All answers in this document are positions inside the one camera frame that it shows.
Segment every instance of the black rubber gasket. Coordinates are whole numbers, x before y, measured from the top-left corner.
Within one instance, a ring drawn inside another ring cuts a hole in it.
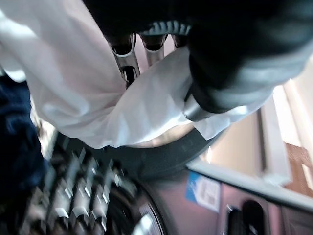
[[[105,171],[110,159],[119,162],[125,173],[135,180],[154,180],[179,172],[186,163],[198,157],[221,135],[205,140],[194,128],[188,134],[172,143],[155,148],[104,147],[92,149],[79,139],[69,139],[59,134],[57,144],[68,154],[79,154],[82,148],[90,151]]]

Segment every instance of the sticker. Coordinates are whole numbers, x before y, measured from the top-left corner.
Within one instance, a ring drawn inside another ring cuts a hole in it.
[[[189,173],[185,197],[202,207],[220,211],[221,183],[195,172]]]

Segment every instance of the label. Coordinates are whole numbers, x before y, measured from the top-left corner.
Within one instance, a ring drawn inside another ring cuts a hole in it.
[[[221,183],[190,172],[185,197],[189,201],[219,213]]]

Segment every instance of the blue fabric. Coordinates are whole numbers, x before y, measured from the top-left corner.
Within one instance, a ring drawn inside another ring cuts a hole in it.
[[[30,119],[26,82],[0,77],[0,198],[38,185],[47,163]]]

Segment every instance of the white cloth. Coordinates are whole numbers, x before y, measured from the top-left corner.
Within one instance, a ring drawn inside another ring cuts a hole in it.
[[[39,116],[91,147],[149,141],[190,123],[182,114],[191,84],[188,50],[171,53],[126,91],[108,43],[80,0],[1,0],[0,43],[1,67],[16,81],[27,79]],[[194,126],[209,139],[261,104]]]

